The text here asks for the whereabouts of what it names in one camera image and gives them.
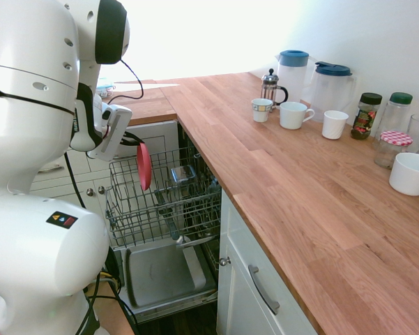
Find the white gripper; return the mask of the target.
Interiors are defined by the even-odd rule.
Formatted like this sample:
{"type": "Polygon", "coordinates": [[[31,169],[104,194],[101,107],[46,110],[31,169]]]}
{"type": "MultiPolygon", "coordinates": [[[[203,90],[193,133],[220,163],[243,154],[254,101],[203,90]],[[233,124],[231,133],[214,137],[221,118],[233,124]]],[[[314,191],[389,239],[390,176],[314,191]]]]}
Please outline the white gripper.
{"type": "Polygon", "coordinates": [[[119,147],[138,146],[144,143],[135,134],[125,131],[132,117],[132,111],[121,105],[102,104],[102,142],[86,155],[89,158],[111,161],[119,147]]]}

